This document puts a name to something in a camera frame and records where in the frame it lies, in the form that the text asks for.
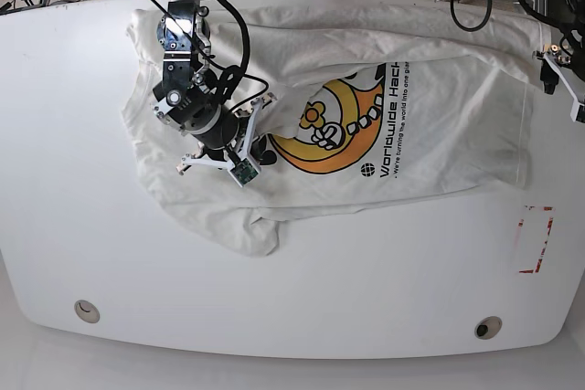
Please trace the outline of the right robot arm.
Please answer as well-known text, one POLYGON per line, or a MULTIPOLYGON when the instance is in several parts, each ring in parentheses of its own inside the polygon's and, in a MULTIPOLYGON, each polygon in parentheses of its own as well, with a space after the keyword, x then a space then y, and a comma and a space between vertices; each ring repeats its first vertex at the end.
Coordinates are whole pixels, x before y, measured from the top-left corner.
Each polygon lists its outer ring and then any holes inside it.
POLYGON ((198 140, 200 152, 187 153, 177 167, 180 174, 194 165, 227 171, 243 187, 256 178, 261 167, 252 152, 255 126, 268 84, 261 79, 259 92, 246 99, 251 108, 227 105, 244 79, 252 79, 250 34, 239 11, 228 0, 217 0, 239 25, 241 61, 223 67, 212 56, 209 10, 205 0, 167 0, 156 35, 164 50, 162 79, 154 87, 152 106, 156 118, 183 135, 198 140))

